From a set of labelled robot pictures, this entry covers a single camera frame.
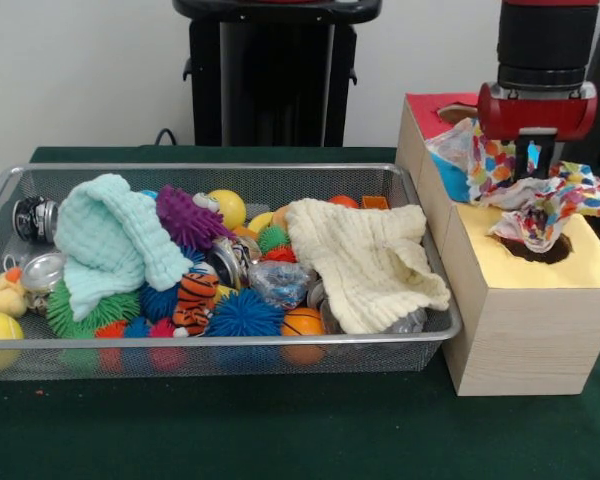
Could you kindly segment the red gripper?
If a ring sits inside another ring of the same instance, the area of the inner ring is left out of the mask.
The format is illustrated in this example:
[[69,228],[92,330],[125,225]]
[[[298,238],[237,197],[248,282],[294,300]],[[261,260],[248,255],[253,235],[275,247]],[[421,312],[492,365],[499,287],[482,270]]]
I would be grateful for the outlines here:
[[556,141],[584,138],[597,112],[597,90],[585,82],[571,91],[505,89],[491,82],[481,86],[477,111],[482,132],[489,139],[515,141],[515,176],[528,173],[530,137],[539,147],[535,177],[547,179]]

